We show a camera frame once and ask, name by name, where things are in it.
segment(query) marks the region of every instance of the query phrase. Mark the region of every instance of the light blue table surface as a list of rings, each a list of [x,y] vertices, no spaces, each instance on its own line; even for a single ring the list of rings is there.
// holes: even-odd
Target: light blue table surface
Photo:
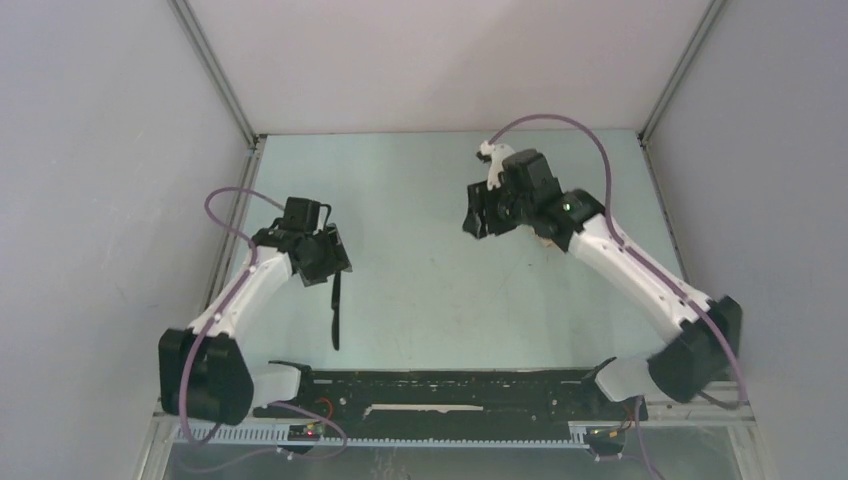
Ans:
[[[679,265],[634,132],[601,130],[622,228],[669,270]],[[529,230],[475,240],[462,231],[466,185],[485,180],[484,133],[269,137],[254,188],[333,206],[353,273],[341,289],[341,351],[330,341],[331,283],[293,279],[256,319],[244,351],[324,369],[591,367],[660,346],[645,312]],[[503,140],[543,152],[563,189],[603,199],[603,166],[577,131]],[[251,200],[245,230],[279,212]],[[246,246],[236,255],[244,258]]]

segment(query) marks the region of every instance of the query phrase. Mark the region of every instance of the wall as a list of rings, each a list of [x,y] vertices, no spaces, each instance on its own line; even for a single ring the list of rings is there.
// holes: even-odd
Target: wall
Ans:
[[[190,3],[256,131],[360,133],[641,128],[709,0]]]
[[[845,477],[848,3],[731,2],[651,153],[695,283],[745,307],[784,479]]]
[[[165,0],[0,2],[0,105],[0,477],[129,478],[246,146]]]

